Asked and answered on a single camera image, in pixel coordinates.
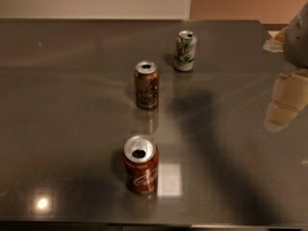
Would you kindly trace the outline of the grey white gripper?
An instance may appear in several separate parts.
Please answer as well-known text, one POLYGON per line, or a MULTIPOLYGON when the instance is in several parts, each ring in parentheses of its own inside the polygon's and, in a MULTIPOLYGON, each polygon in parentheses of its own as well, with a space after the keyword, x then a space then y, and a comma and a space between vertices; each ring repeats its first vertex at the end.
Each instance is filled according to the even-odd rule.
POLYGON ((296 68, 289 74, 279 74, 266 111, 264 126, 271 132, 286 128, 308 105, 308 3, 297 13, 287 28, 270 34, 263 49, 282 53, 296 68))

